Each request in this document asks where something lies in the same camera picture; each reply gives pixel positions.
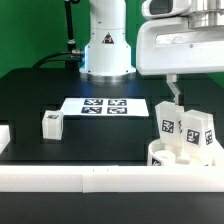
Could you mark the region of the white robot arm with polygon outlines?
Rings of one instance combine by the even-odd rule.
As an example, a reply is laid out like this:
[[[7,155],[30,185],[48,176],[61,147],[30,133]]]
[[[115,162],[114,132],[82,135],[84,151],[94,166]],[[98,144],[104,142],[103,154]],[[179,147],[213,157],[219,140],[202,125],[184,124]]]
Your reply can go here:
[[[136,65],[125,39],[124,0],[89,0],[91,38],[80,72],[96,81],[135,71],[164,75],[181,105],[179,74],[224,71],[224,0],[145,0],[146,22],[136,42]]]

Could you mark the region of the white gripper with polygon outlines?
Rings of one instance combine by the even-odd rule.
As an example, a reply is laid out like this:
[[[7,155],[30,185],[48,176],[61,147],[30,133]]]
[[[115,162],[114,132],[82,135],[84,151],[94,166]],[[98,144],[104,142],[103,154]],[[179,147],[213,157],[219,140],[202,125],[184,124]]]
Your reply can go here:
[[[224,71],[224,28],[190,29],[185,17],[156,19],[139,29],[136,67],[141,75],[166,75],[176,105],[184,105],[176,74]]]

